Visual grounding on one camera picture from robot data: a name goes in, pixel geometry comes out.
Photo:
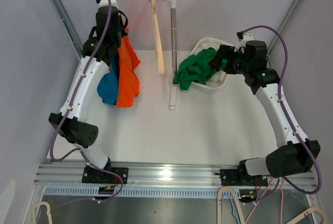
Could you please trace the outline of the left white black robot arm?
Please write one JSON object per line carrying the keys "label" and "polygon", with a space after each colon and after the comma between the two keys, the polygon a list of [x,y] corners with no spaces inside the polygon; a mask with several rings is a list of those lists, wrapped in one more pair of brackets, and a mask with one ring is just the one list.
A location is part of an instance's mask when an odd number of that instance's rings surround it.
{"label": "left white black robot arm", "polygon": [[83,45],[79,73],[72,89],[58,113],[49,115],[55,136],[61,136],[81,152],[89,167],[95,169],[94,177],[101,183],[112,177],[110,158],[96,144],[99,133],[96,125],[87,122],[94,93],[103,87],[103,77],[111,75],[107,86],[111,103],[118,99],[119,47],[125,36],[127,21],[124,13],[115,6],[101,6],[96,13],[96,25],[92,27]]}

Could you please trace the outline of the beige plastic hanger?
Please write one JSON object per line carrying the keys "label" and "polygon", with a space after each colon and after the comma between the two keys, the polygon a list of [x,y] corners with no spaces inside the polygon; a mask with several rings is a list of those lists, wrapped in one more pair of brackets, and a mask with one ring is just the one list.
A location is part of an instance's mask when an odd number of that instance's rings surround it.
{"label": "beige plastic hanger", "polygon": [[159,24],[158,24],[158,16],[157,16],[157,11],[156,11],[156,0],[151,0],[151,14],[152,14],[152,23],[153,23],[153,34],[154,34],[154,39],[155,39],[155,50],[156,50],[156,57],[157,57],[158,74],[164,74],[165,67],[164,67],[161,36],[160,36],[160,30],[159,30]]}

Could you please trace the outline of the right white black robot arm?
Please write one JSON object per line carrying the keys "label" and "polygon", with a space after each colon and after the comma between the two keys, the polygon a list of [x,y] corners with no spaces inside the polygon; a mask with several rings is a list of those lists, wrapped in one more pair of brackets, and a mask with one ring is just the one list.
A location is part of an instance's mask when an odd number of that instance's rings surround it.
{"label": "right white black robot arm", "polygon": [[276,150],[265,157],[240,161],[237,180],[244,185],[256,176],[280,178],[309,172],[321,150],[318,141],[311,141],[298,125],[279,86],[278,73],[267,67],[266,54],[263,41],[247,41],[240,49],[222,44],[209,63],[214,70],[222,68],[227,74],[243,75],[275,134]]}

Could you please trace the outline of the green t shirt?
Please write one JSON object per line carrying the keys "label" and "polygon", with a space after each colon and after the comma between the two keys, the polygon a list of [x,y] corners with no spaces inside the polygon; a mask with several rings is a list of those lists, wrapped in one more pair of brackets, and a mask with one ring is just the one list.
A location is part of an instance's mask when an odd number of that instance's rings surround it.
{"label": "green t shirt", "polygon": [[206,82],[216,74],[209,65],[216,54],[217,50],[209,47],[202,49],[198,54],[188,56],[180,63],[172,83],[179,85],[180,90],[188,90],[193,82],[206,85]]}

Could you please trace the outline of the orange t shirt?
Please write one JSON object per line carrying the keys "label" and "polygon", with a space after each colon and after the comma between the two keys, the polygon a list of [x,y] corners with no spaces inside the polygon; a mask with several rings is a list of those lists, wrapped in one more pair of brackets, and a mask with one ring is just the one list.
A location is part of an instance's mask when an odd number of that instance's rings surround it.
{"label": "orange t shirt", "polygon": [[121,39],[119,51],[119,86],[116,106],[129,108],[134,104],[134,100],[139,96],[139,79],[135,74],[135,69],[140,64],[128,36],[129,28],[125,29],[125,36]]}

